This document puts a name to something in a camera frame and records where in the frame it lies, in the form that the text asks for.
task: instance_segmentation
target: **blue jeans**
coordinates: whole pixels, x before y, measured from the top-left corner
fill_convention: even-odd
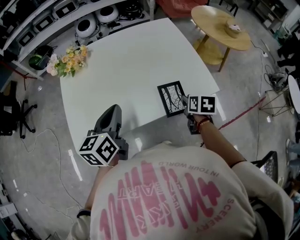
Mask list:
[[[294,152],[300,155],[300,143],[295,143],[293,141],[289,142],[289,145],[287,147],[288,152]],[[290,166],[300,166],[300,158],[296,158],[294,160],[291,160],[289,163]]]

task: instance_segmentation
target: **wooden bowl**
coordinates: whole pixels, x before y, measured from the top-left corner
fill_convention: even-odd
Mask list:
[[[243,30],[241,29],[240,25],[238,25],[240,27],[240,30],[236,30],[236,29],[232,29],[232,26],[236,26],[238,24],[235,23],[234,19],[229,19],[226,21],[226,25],[225,25],[225,32],[231,36],[232,38],[238,38],[240,33],[243,32]]]

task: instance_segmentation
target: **shirt sleeve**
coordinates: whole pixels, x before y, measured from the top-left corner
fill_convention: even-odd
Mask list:
[[[89,240],[90,239],[90,211],[82,210],[77,215],[77,221],[66,240]]]
[[[250,162],[240,162],[232,170],[244,185],[248,197],[260,199],[282,219],[287,238],[292,228],[294,206],[285,191]]]

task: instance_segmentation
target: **pink graphic print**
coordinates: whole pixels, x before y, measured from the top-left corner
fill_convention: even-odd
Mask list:
[[[214,209],[205,206],[202,196],[207,196],[212,206],[217,206],[217,199],[221,196],[217,186],[209,181],[206,183],[202,178],[197,179],[199,188],[193,176],[186,173],[185,179],[188,184],[188,192],[190,193],[191,203],[187,197],[181,182],[179,181],[175,171],[169,168],[167,171],[165,167],[160,168],[161,174],[167,183],[169,194],[172,197],[172,204],[176,209],[178,219],[181,222],[183,229],[188,228],[188,223],[183,215],[182,208],[178,201],[178,196],[174,191],[172,179],[175,182],[175,187],[179,190],[180,196],[183,199],[191,219],[196,222],[199,218],[199,209],[206,217],[212,217]],[[160,224],[164,225],[167,220],[168,227],[174,226],[169,204],[166,202],[166,197],[151,163],[143,161],[141,163],[142,180],[138,172],[138,168],[134,167],[129,173],[125,173],[125,183],[123,180],[118,181],[118,197],[115,199],[112,193],[108,196],[108,212],[107,209],[101,211],[100,216],[100,231],[104,234],[105,240],[115,239],[112,235],[113,230],[117,233],[119,240],[126,240],[127,235],[131,234],[138,237],[140,234],[147,233],[147,225],[145,217],[148,217],[153,227],[158,227]],[[124,220],[127,220],[129,230],[126,231]]]

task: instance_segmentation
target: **flower bouquet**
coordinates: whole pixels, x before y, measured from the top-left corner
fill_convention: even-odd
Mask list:
[[[52,76],[59,77],[71,74],[74,77],[75,72],[86,66],[85,59],[88,54],[88,48],[81,45],[79,50],[74,50],[71,46],[66,50],[66,55],[58,58],[56,54],[52,54],[48,65],[47,72]]]

